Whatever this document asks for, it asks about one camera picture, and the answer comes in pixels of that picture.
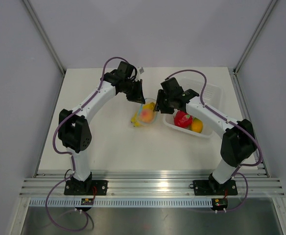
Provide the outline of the yellow mango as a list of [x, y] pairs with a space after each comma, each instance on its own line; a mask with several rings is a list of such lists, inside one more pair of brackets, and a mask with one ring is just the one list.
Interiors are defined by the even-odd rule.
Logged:
[[143, 107], [142, 107], [143, 110], [148, 109], [151, 111], [154, 111], [154, 108], [155, 108], [154, 102], [147, 103], [147, 104], [143, 105]]

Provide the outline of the orange peach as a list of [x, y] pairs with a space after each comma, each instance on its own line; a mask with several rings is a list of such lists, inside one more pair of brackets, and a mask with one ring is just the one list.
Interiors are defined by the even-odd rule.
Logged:
[[139, 114], [140, 122], [150, 123], [154, 119], [153, 111], [145, 109], [141, 110]]

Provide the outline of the clear zip top bag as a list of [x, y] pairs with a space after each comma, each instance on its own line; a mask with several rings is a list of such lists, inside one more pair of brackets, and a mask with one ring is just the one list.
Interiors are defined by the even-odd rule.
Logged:
[[139, 109], [131, 117], [131, 123], [134, 127], [144, 127], [156, 122], [158, 113], [154, 110], [156, 100], [146, 98], [145, 104], [141, 104]]

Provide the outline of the yellow banana bunch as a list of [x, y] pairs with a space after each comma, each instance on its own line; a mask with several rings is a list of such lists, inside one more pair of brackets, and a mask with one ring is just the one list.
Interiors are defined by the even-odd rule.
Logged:
[[134, 127], [141, 127], [142, 126], [142, 124], [140, 123], [139, 116], [138, 116], [137, 112], [131, 117], [130, 122], [132, 123], [132, 125]]

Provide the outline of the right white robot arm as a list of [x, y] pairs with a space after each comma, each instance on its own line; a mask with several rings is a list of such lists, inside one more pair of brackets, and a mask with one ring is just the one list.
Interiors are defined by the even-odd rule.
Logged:
[[195, 91], [165, 92], [159, 89], [155, 111], [172, 114], [174, 110], [183, 111], [208, 125], [222, 139], [221, 161], [209, 175], [208, 188], [213, 194], [220, 194], [235, 173], [244, 166], [257, 149], [252, 123], [226, 117], [219, 110], [207, 105]]

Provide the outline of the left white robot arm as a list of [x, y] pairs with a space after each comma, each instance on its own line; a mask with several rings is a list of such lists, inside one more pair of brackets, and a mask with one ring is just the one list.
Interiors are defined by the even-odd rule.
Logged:
[[71, 156], [72, 174], [67, 183], [82, 195], [92, 190], [92, 172], [88, 164], [87, 148], [92, 141], [90, 122], [97, 112], [119, 93], [124, 93], [130, 102], [145, 103], [142, 80], [138, 79], [143, 68], [126, 65], [111, 72], [103, 72], [97, 88], [72, 110], [63, 109], [59, 124], [53, 135]]

